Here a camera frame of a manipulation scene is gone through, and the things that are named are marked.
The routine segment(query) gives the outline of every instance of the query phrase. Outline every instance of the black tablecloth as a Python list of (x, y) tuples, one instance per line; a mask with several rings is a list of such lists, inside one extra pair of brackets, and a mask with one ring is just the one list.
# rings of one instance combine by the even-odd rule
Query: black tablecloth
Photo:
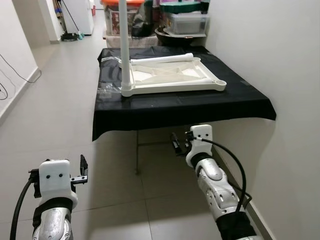
[[(131, 48), (130, 58), (144, 59), (193, 53), (219, 79), (227, 82), (224, 91), (185, 91), (133, 95), (123, 97), (113, 92), (106, 98), (97, 94), (93, 117), (92, 140), (112, 130), (142, 130), (190, 125), (236, 118), (275, 120), (276, 112), (270, 100), (242, 79), (204, 47), (173, 48), (154, 46)], [(98, 61), (98, 89), (105, 83), (121, 86), (118, 61), (119, 48), (105, 48)]]

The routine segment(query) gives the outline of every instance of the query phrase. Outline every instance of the stacked containers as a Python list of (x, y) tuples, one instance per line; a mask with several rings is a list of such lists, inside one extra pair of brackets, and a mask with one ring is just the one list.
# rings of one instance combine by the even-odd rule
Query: stacked containers
[[(126, 0), (128, 34), (131, 35), (132, 23), (141, 4), (145, 0)], [(104, 6), (106, 34), (109, 36), (120, 35), (119, 0), (101, 0)]]
[(171, 35), (203, 35), (209, 20), (207, 14), (201, 13), (168, 13), (166, 15), (166, 31)]

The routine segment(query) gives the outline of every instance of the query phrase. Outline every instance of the black cable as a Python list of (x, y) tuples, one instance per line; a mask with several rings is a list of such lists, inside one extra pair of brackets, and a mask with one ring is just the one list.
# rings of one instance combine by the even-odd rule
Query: black cable
[[(242, 189), (238, 186), (236, 186), (235, 184), (233, 184), (232, 182), (228, 181), (228, 183), (234, 188), (234, 189), (237, 189), (239, 190), (240, 192), (242, 191)], [(252, 196), (245, 192), (245, 195), (248, 197), (248, 199), (246, 200), (246, 202), (243, 204), (243, 208), (246, 209), (248, 204), (250, 203), (250, 201), (252, 200)]]
[(241, 172), (241, 176), (242, 176), (242, 189), (241, 189), (241, 195), (240, 195), (240, 198), (239, 198), (239, 202), (238, 202), (238, 205), (236, 206), (236, 212), (239, 212), (240, 211), (240, 208), (241, 208), (241, 205), (244, 203), (244, 200), (245, 200), (245, 195), (246, 195), (246, 188), (247, 188), (247, 179), (246, 179), (246, 173), (245, 173), (245, 170), (244, 168), (242, 167), (241, 165), (241, 162), (239, 161), (239, 159), (236, 157), (236, 155), (233, 154), (232, 151), (230, 151), (228, 148), (226, 148), (225, 146), (217, 143), (217, 142), (214, 142), (214, 141), (211, 141), (211, 140), (208, 140), (208, 139), (204, 139), (204, 138), (200, 138), (200, 137), (193, 137), (195, 140), (199, 140), (199, 141), (202, 141), (202, 142), (206, 142), (206, 143), (210, 143), (212, 145), (215, 145), (219, 148), (221, 148), (222, 150), (226, 151), (233, 159), (234, 161), (236, 162), (236, 164), (238, 165), (239, 169), (240, 169), (240, 172)]
[(0, 82), (0, 86), (4, 89), (5, 91), (5, 97), (4, 98), (0, 98), (0, 100), (6, 100), (8, 98), (8, 92), (7, 92), (7, 89), (5, 88), (5, 86), (2, 85), (2, 83)]
[(18, 218), (19, 218), (19, 213), (21, 209), (22, 202), (25, 198), (25, 195), (27, 193), (28, 188), (30, 187), (31, 183), (33, 180), (29, 178), (29, 180), (26, 182), (18, 201), (16, 202), (16, 206), (14, 209), (14, 214), (12, 218), (12, 223), (11, 223), (11, 231), (10, 231), (10, 240), (16, 240), (16, 234), (17, 234), (17, 225), (18, 225)]
[(23, 76), (21, 76), (21, 75), (14, 69), (13, 66), (11, 66), (11, 65), (7, 62), (7, 60), (1, 55), (1, 53), (0, 53), (0, 57), (5, 61), (5, 63), (6, 63), (21, 79), (25, 80), (27, 83), (34, 84), (34, 83), (41, 77), (41, 75), (42, 75), (42, 71), (39, 70), (39, 71), (40, 71), (40, 75), (37, 77), (37, 79), (34, 80), (34, 81), (28, 81), (28, 80), (25, 79)]
[(16, 85), (14, 85), (14, 83), (11, 81), (11, 79), (0, 69), (0, 72), (6, 77), (6, 79), (8, 79), (10, 81), (10, 83), (13, 85), (14, 88), (14, 93), (13, 96), (16, 95)]

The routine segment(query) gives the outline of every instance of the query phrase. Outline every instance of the green lid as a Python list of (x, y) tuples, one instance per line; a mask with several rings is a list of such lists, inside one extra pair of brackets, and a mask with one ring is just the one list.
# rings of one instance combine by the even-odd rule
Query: green lid
[(160, 10), (171, 14), (191, 13), (200, 11), (200, 5), (198, 1), (170, 1), (161, 3)]

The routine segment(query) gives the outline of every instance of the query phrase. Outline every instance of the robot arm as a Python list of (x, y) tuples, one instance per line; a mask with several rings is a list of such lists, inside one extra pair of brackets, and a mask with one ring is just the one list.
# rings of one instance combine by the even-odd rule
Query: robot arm
[(195, 170), (198, 185), (205, 195), (222, 240), (262, 240), (251, 226), (244, 208), (241, 206), (237, 210), (238, 196), (228, 183), (226, 173), (212, 158), (212, 144), (194, 139), (202, 137), (212, 141), (212, 127), (192, 126), (187, 135), (187, 155), (182, 153), (176, 137), (172, 139), (172, 144), (177, 155), (186, 155), (187, 164)]
[(78, 203), (76, 184), (88, 182), (88, 164), (80, 157), (81, 176), (70, 177), (68, 160), (47, 160), (31, 171), (34, 197), (41, 198), (33, 215), (32, 240), (73, 240), (71, 213)]

